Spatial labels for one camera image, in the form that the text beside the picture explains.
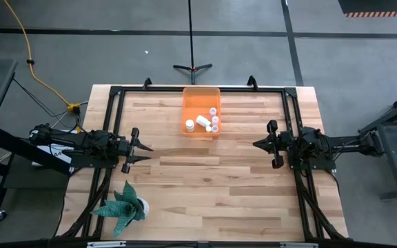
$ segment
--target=orange bin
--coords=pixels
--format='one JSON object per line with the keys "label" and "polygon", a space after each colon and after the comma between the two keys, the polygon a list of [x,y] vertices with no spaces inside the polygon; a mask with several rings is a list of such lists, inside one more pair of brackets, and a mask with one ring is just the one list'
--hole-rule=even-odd
{"label": "orange bin", "polygon": [[[206,132],[205,128],[196,123],[197,116],[201,115],[212,120],[210,109],[215,107],[218,116],[218,132]],[[217,87],[186,87],[183,90],[183,123],[182,132],[188,137],[216,137],[221,132],[220,89]],[[194,121],[194,131],[186,131],[187,120]]]}

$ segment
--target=black bracket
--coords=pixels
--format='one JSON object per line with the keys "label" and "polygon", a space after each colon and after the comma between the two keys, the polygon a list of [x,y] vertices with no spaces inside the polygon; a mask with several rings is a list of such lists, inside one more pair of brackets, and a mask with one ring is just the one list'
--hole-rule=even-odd
{"label": "black bracket", "polygon": [[249,76],[249,79],[247,80],[247,86],[251,86],[253,90],[258,90],[258,85],[256,84],[256,80],[254,76]]}
{"label": "black bracket", "polygon": [[148,88],[148,85],[151,85],[151,79],[150,78],[146,78],[145,83],[143,84],[143,90],[146,90]]}
{"label": "black bracket", "polygon": [[111,86],[110,88],[110,96],[115,96],[122,90],[122,86]]}
{"label": "black bracket", "polygon": [[288,93],[291,97],[295,97],[295,98],[297,97],[295,87],[285,87],[284,91]]}

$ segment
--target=white plant pot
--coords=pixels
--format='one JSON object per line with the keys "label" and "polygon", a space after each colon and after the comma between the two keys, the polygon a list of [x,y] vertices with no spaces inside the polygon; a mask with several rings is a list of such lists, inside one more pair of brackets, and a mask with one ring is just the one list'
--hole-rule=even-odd
{"label": "white plant pot", "polygon": [[143,199],[141,197],[137,196],[137,199],[140,200],[143,204],[143,213],[145,214],[145,219],[146,219],[146,217],[150,213],[150,205],[148,204],[148,202],[145,199]]}

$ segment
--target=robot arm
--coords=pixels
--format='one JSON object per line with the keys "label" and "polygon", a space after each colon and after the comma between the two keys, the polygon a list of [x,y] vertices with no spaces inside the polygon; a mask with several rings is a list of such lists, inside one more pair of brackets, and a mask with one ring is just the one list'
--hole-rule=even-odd
{"label": "robot arm", "polygon": [[360,152],[364,155],[382,156],[384,151],[379,137],[374,132],[364,136],[328,137],[321,134],[320,130],[312,127],[303,127],[300,137],[293,137],[292,132],[286,131],[276,134],[277,122],[272,120],[267,124],[269,135],[254,142],[254,146],[274,154],[272,167],[279,168],[284,165],[283,157],[279,151],[289,151],[297,168],[292,169],[336,169],[337,156],[345,152]]}
{"label": "robot arm", "polygon": [[127,141],[124,136],[117,136],[103,130],[73,134],[54,130],[48,124],[45,124],[34,127],[30,131],[29,140],[33,145],[59,144],[73,147],[72,150],[64,150],[63,154],[72,159],[71,166],[76,168],[113,168],[119,162],[119,157],[125,156],[126,160],[122,167],[123,173],[130,171],[130,164],[150,159],[147,156],[134,155],[135,147],[152,151],[152,149],[140,143],[139,130],[135,127],[131,132],[131,141]]}

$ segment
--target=gray floor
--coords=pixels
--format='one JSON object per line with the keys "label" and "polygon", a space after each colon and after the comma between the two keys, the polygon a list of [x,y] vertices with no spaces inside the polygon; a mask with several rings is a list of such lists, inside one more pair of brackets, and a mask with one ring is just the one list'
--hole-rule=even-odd
{"label": "gray floor", "polygon": [[[337,1],[288,0],[295,32],[397,33],[397,18],[346,19]],[[187,30],[180,0],[12,1],[32,28]],[[279,0],[193,0],[194,27],[202,31],[285,31]],[[16,27],[0,0],[0,26]],[[36,71],[72,102],[87,100],[95,83],[187,83],[172,64],[189,64],[187,37],[29,35]],[[196,64],[213,63],[200,84],[295,85],[286,38],[196,37]],[[327,135],[352,135],[397,99],[396,39],[297,39],[304,84],[314,86]],[[19,34],[0,34],[0,58],[20,61],[16,78],[56,112],[64,105],[29,75]],[[71,118],[64,119],[71,124]],[[13,84],[0,110],[0,127],[25,136],[38,123],[55,122]],[[345,220],[351,238],[397,244],[397,200],[385,158],[342,155],[337,162]],[[9,191],[0,242],[51,237],[62,190]]]}

